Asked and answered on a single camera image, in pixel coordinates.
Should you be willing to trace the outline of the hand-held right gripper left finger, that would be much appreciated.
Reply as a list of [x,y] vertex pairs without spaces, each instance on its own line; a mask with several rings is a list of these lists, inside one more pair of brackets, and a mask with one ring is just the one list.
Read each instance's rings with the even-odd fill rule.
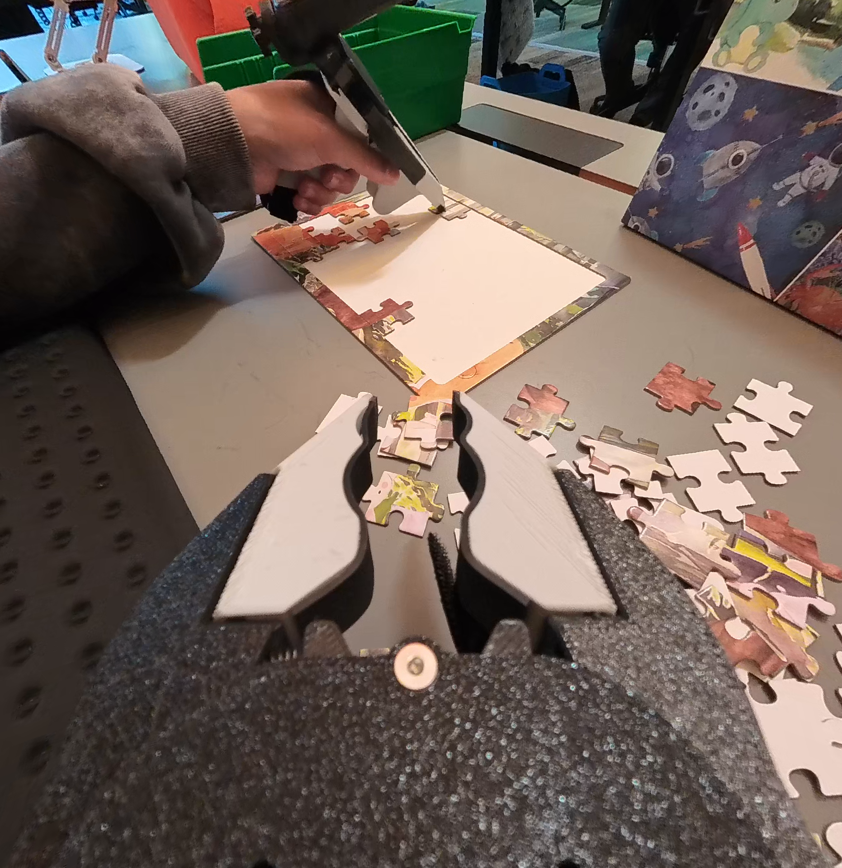
[[286,458],[245,533],[215,603],[215,622],[267,622],[298,645],[306,626],[347,631],[374,588],[369,531],[360,509],[372,485],[377,399],[361,393]]

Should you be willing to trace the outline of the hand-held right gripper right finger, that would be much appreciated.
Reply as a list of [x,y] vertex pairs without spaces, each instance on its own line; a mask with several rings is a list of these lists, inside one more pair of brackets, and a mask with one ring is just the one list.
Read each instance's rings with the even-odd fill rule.
[[503,620],[538,643],[546,622],[614,616],[619,600],[557,472],[473,397],[454,392],[460,522],[457,600],[483,637]]

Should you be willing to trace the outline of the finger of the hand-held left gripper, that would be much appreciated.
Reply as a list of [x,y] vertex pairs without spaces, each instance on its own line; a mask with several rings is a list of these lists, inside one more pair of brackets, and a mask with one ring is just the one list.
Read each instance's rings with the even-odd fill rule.
[[321,52],[321,75],[337,107],[337,121],[357,131],[412,183],[425,172],[434,175],[435,213],[445,206],[442,185],[383,100],[358,56],[343,38],[329,41]]
[[382,185],[366,181],[366,190],[372,196],[372,207],[378,214],[390,214],[420,196],[429,208],[434,207],[434,175],[425,172],[418,183],[412,183],[404,172],[398,172],[395,184]]

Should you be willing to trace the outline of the cardboard puzzle frame tray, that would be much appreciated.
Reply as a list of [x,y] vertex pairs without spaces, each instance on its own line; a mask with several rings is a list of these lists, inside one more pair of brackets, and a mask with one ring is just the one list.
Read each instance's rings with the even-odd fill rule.
[[[545,342],[630,279],[501,212],[450,189],[445,204],[471,211],[443,220],[418,196],[391,214],[378,214],[369,193],[344,201],[369,206],[369,216],[343,225],[329,213],[253,234],[253,242],[314,301],[415,393],[467,390]],[[274,227],[336,226],[357,237],[376,219],[398,222],[401,233],[380,244],[357,240],[314,247],[278,259],[268,242]],[[382,301],[412,301],[414,320],[389,334],[352,331],[358,315]]]

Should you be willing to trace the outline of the pile of puzzle pieces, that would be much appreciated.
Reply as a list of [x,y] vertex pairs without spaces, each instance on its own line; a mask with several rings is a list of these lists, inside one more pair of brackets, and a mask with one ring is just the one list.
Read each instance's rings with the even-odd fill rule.
[[578,663],[617,677],[659,711],[722,782],[756,814],[784,866],[830,866],[838,854],[820,851],[774,770],[747,686],[734,670],[746,650],[723,627],[735,605],[767,602],[781,582],[763,585],[781,566],[761,563],[762,545],[737,549],[708,517],[690,517],[668,500],[648,511],[629,508],[622,522],[608,501],[568,471],[566,494],[589,542],[609,570],[612,594],[626,614],[612,618],[558,616],[554,630]]

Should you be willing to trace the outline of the dark desk inset panel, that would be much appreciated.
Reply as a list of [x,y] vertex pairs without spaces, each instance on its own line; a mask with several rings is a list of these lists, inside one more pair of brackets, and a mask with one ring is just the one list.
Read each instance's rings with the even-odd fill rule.
[[459,135],[562,170],[577,171],[623,147],[621,142],[488,104],[465,108]]

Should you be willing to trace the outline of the person's left hand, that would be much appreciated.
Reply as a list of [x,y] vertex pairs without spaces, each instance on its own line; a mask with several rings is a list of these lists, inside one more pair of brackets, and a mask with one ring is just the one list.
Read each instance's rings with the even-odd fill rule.
[[392,186],[400,172],[356,135],[340,127],[328,93],[310,81],[267,81],[227,92],[244,136],[256,194],[271,193],[280,177],[300,173],[293,206],[315,214],[361,177]]

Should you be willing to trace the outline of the green plastic bin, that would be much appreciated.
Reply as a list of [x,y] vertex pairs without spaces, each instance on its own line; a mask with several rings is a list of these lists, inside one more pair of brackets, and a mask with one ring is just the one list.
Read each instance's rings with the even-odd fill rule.
[[205,82],[218,82],[224,90],[271,81],[279,56],[262,54],[251,31],[235,30],[197,40]]
[[475,19],[398,5],[344,32],[411,139],[459,122]]

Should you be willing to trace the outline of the orange panel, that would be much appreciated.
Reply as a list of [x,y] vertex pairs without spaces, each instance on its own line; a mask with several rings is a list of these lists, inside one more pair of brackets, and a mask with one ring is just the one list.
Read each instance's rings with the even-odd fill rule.
[[204,81],[198,38],[248,29],[246,10],[260,11],[260,1],[147,1],[176,55],[198,81]]

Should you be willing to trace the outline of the brown puzzle piece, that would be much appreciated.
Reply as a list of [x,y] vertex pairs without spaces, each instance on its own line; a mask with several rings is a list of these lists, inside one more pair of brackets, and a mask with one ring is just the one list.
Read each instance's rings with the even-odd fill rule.
[[368,309],[359,314],[358,323],[352,328],[352,331],[378,329],[383,334],[389,334],[395,326],[407,325],[414,320],[412,307],[412,301],[398,303],[392,298],[386,298],[378,309]]

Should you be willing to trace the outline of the blue basket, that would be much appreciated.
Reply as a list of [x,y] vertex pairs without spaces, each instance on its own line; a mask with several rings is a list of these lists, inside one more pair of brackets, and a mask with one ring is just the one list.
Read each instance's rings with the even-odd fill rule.
[[482,75],[480,85],[541,103],[580,109],[579,94],[572,72],[556,63],[546,63],[539,70],[521,68],[520,71],[499,78]]

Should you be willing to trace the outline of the white table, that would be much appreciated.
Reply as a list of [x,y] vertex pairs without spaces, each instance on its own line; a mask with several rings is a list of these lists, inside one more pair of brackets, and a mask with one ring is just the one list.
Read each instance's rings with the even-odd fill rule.
[[[73,61],[90,58],[95,48],[97,25],[68,28],[61,41],[59,58],[68,66]],[[47,33],[0,40],[4,50],[32,80],[46,77],[43,57]],[[119,17],[114,22],[110,51],[139,62],[144,71],[142,81],[154,92],[184,90],[199,81],[170,46],[153,14]],[[20,84],[18,78],[0,58],[0,94]]]

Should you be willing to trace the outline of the tan perforated strut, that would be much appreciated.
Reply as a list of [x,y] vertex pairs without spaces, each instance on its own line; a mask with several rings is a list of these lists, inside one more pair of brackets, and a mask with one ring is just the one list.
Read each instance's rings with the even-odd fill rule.
[[49,75],[63,71],[63,65],[59,59],[61,42],[70,13],[71,2],[54,1],[53,11],[47,29],[47,39],[44,45],[43,56]]
[[108,62],[114,22],[120,8],[119,1],[102,1],[101,16],[96,36],[95,49],[91,56],[93,64]]

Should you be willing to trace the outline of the black dimpled chair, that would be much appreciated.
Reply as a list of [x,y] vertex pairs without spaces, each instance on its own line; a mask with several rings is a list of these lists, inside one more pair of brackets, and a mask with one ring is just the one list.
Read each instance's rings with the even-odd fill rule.
[[93,332],[0,353],[0,866],[101,654],[197,533]]

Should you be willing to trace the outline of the printed puzzle box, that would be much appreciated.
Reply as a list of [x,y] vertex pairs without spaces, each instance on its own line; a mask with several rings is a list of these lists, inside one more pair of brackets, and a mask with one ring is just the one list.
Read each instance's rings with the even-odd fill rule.
[[842,338],[842,1],[732,3],[622,224]]

